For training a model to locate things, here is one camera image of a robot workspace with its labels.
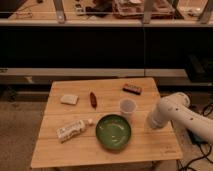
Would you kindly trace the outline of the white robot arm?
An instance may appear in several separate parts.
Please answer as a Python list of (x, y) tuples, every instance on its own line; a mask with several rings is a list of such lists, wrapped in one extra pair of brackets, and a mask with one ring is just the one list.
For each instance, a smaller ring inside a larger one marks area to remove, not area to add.
[(161, 129), (174, 120), (203, 140), (213, 144), (213, 120), (189, 109), (190, 98), (182, 92), (162, 97), (147, 116), (152, 129)]

